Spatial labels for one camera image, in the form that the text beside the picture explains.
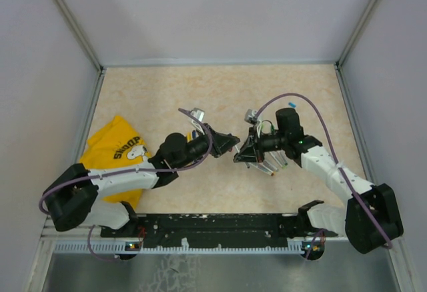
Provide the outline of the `yellow cap white marker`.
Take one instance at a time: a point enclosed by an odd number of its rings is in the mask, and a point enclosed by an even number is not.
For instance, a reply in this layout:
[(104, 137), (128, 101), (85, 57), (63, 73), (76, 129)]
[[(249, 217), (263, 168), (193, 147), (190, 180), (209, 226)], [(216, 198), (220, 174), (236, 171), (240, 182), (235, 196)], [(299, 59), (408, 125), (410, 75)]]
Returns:
[(272, 171), (274, 171), (274, 172), (278, 171), (278, 168), (273, 163), (269, 162), (268, 160), (265, 161), (265, 164), (268, 165)]

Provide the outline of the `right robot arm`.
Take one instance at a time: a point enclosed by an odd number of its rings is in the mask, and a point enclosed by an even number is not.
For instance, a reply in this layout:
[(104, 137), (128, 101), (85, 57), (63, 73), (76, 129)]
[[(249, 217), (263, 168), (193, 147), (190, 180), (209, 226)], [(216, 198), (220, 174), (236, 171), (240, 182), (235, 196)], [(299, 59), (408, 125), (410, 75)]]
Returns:
[(234, 162), (263, 163), (266, 153), (283, 151), (288, 159), (323, 181), (343, 203), (342, 208), (322, 202), (303, 207), (298, 228), (304, 235), (324, 229), (347, 237), (362, 254), (403, 235), (393, 189), (385, 183), (375, 185), (337, 162), (319, 140), (304, 133), (295, 109), (277, 110), (277, 127), (269, 133), (262, 132), (255, 110), (248, 110), (245, 120), (251, 127)]

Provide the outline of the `light green cap marker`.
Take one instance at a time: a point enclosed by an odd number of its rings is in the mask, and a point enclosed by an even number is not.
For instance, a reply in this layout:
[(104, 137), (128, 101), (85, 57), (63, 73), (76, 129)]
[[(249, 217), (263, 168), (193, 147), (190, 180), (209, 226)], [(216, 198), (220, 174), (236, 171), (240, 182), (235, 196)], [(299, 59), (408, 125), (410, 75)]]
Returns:
[(284, 168), (286, 168), (287, 166), (288, 166), (288, 162), (286, 161), (286, 158), (285, 158), (285, 156), (284, 155), (282, 155), (281, 153), (279, 153), (279, 155), (278, 155), (279, 157), (280, 157), (280, 159), (281, 159), (281, 161), (282, 161), (282, 168), (284, 169)]

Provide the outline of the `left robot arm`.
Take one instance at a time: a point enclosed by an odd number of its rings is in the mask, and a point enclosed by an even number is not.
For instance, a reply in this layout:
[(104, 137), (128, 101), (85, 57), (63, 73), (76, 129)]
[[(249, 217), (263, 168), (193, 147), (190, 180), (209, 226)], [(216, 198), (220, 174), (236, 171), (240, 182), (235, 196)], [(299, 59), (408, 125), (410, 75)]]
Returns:
[(135, 165), (115, 169), (71, 165), (43, 192), (41, 210), (58, 232), (86, 223), (117, 230), (126, 237), (134, 235), (139, 221), (130, 203), (123, 199), (110, 203), (104, 198), (166, 186), (180, 171), (196, 167), (208, 155), (221, 157), (240, 142), (235, 135), (216, 132), (207, 123), (202, 126), (205, 132), (191, 141), (181, 133), (168, 135), (153, 157)]

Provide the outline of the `grey cap marker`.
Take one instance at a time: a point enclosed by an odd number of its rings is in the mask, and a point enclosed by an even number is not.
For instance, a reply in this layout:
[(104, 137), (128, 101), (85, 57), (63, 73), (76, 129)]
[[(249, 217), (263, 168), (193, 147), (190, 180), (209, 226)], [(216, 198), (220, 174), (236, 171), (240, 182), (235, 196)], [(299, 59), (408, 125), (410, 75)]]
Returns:
[(275, 171), (279, 171), (280, 170), (280, 165), (276, 161), (276, 158), (274, 156), (272, 156), (272, 155), (271, 155), (271, 158), (272, 158), (272, 165), (274, 166), (274, 170)]

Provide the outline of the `magenta cap marker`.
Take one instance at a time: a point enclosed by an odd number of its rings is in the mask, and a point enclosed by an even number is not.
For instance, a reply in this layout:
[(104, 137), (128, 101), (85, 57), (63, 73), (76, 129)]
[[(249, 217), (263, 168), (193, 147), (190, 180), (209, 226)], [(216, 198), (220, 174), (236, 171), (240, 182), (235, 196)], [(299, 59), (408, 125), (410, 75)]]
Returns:
[(262, 171), (263, 173), (269, 175), (269, 176), (273, 176), (274, 172), (270, 169), (268, 169), (267, 167), (260, 165), (260, 164), (255, 164), (255, 168), (257, 168), (258, 170)]

